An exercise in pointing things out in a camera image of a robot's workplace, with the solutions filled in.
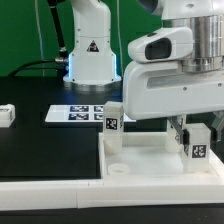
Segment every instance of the black cable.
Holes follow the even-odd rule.
[[[67,58],[68,57],[68,51],[65,47],[65,42],[64,42],[64,38],[63,38],[63,33],[62,33],[62,29],[61,29],[61,24],[60,24],[60,20],[59,20],[59,16],[58,16],[58,11],[57,11],[57,3],[58,2],[64,2],[64,0],[61,1],[57,1],[57,0],[48,0],[48,4],[50,6],[51,9],[51,15],[54,21],[54,27],[56,30],[56,34],[57,34],[57,39],[58,39],[58,44],[60,47],[60,57],[63,58]]]
[[[8,74],[9,77],[14,77],[16,76],[16,73],[31,66],[31,65],[38,65],[38,64],[45,64],[45,63],[52,63],[52,62],[55,62],[55,59],[49,59],[49,60],[40,60],[40,61],[34,61],[34,62],[29,62],[29,63],[26,63],[22,66],[20,66],[19,68],[15,69],[14,71],[10,72]]]

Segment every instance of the white platform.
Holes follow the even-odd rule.
[[[135,122],[124,115],[125,122]],[[45,122],[103,122],[103,105],[51,105]]]
[[[180,154],[165,152],[166,133],[125,133],[123,140],[119,155],[105,155],[99,135],[102,179],[0,183],[0,210],[224,202],[224,165],[212,151],[210,171],[190,174]],[[112,164],[129,174],[109,175]]]

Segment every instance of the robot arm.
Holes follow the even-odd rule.
[[[139,120],[224,110],[224,1],[163,6],[163,27],[129,44],[125,113]]]

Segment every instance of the white block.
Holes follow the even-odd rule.
[[[0,127],[8,128],[15,119],[15,107],[11,104],[0,106]]]
[[[117,154],[122,149],[124,130],[123,104],[108,101],[104,106],[103,135],[108,154]]]

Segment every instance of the cable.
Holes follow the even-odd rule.
[[[31,66],[31,65],[38,65],[38,64],[45,64],[45,63],[52,63],[52,62],[55,62],[55,59],[49,59],[49,60],[40,60],[40,61],[34,61],[34,62],[30,62],[30,63],[26,63],[22,66],[20,66],[19,68],[15,69],[14,71],[10,72],[8,74],[9,77],[14,77],[16,76],[16,73]]]
[[[44,48],[43,48],[42,32],[41,32],[41,27],[40,27],[38,0],[35,0],[35,13],[36,13],[37,31],[38,31],[39,43],[40,43],[40,54],[41,54],[41,59],[44,60]]]
[[[117,31],[118,31],[118,41],[120,48],[120,66],[121,66],[121,74],[124,76],[124,65],[123,65],[123,47],[121,41],[121,30],[120,30],[120,0],[117,0]]]

